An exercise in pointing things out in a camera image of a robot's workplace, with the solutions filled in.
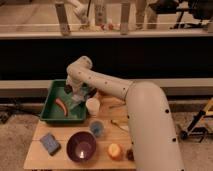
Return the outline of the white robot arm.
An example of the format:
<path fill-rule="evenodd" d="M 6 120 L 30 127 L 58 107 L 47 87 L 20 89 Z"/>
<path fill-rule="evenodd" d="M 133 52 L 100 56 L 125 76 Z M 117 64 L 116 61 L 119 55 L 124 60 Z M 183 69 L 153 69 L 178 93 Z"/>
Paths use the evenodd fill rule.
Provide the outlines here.
<path fill-rule="evenodd" d="M 137 171 L 186 171 L 168 100 L 158 85 L 94 72 L 87 56 L 66 71 L 74 91 L 86 83 L 125 101 Z"/>

